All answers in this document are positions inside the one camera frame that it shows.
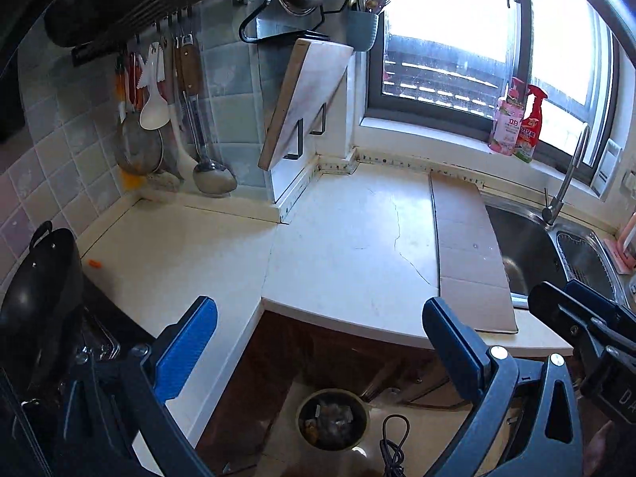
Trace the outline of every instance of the orange object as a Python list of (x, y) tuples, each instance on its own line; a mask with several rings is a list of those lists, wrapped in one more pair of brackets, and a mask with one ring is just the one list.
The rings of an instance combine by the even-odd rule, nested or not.
[(133, 175), (120, 168), (122, 176), (122, 186), (124, 191), (135, 190), (145, 183), (145, 177), (142, 175)]

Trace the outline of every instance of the faucet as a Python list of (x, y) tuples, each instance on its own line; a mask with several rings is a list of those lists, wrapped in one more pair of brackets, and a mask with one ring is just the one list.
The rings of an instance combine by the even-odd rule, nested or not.
[(574, 169), (578, 169), (581, 161), (583, 160), (585, 151), (588, 148), (590, 136), (591, 129), (589, 128), (589, 124), (584, 123), (583, 131), (579, 136), (579, 141), (576, 144), (576, 149), (574, 149), (574, 154), (572, 155), (570, 166), (567, 168), (565, 178), (561, 183), (561, 188), (559, 188), (558, 193), (554, 197), (552, 197), (550, 204), (548, 204), (548, 189), (543, 189), (546, 196), (546, 207), (543, 208), (543, 211), (541, 212), (541, 218), (546, 224), (548, 224), (548, 226), (552, 226), (555, 223), (559, 211), (561, 211), (561, 208), (563, 208), (563, 199), (565, 198), (565, 192), (567, 192), (567, 189), (570, 186), (570, 182), (572, 181)]

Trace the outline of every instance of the red spray bottle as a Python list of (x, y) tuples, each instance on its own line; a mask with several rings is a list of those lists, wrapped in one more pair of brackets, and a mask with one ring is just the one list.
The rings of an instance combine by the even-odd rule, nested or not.
[(536, 85), (528, 84), (528, 94), (534, 95), (534, 103), (532, 104), (532, 112), (521, 122), (521, 130), (517, 136), (516, 146), (514, 146), (514, 155), (526, 163), (532, 161), (534, 149), (539, 142), (539, 134), (543, 125), (543, 113), (541, 104), (543, 99), (548, 95)]

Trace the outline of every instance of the window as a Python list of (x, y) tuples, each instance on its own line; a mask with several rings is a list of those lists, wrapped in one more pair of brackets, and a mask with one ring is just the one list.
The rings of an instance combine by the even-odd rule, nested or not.
[(516, 76), (548, 94), (535, 159), (567, 167), (590, 123), (576, 176), (591, 181), (618, 69), (611, 33), (586, 0), (391, 0), (380, 18), (367, 116), (486, 141), (497, 99)]

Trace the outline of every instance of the cleaning spray bottle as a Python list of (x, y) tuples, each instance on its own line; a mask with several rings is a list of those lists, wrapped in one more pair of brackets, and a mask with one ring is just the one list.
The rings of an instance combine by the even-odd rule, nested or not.
[(497, 100), (488, 146), (492, 151), (512, 155), (524, 119), (525, 82), (513, 77), (504, 97)]
[(521, 122), (521, 130), (517, 136), (516, 145), (514, 146), (514, 155), (526, 163), (532, 161), (534, 149), (539, 142), (539, 134), (543, 125), (543, 113), (541, 111), (541, 103), (548, 95), (541, 88), (533, 84), (528, 84), (528, 94), (534, 95), (534, 103), (530, 115)]

